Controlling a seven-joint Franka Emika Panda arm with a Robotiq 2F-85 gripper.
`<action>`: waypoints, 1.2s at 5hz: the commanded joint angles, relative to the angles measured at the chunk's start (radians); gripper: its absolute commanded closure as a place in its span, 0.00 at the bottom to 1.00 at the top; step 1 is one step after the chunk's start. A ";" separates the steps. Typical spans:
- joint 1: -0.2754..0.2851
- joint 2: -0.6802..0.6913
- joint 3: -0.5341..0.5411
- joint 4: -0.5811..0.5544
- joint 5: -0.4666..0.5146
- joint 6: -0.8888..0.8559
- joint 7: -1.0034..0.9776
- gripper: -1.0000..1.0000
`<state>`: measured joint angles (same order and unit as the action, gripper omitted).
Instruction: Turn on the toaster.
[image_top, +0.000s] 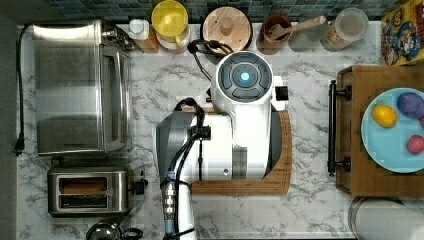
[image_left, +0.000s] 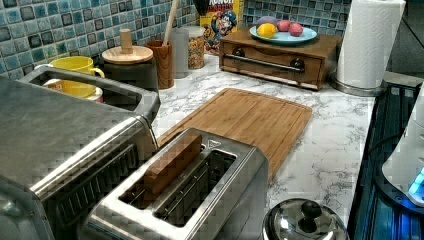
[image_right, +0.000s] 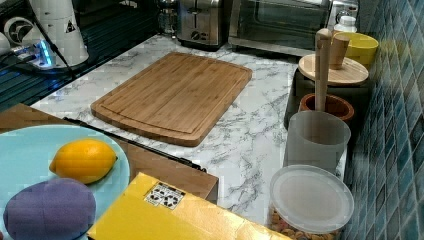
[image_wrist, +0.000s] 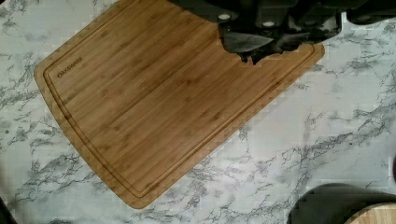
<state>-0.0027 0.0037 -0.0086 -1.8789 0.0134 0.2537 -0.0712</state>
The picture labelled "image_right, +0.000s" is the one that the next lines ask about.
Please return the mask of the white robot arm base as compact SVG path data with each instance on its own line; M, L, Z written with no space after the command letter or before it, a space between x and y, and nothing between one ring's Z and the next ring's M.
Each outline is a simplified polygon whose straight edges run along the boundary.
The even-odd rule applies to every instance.
M41 69L80 65L89 53L74 14L72 0L27 0L27 16L14 16L3 25L5 37L23 59Z

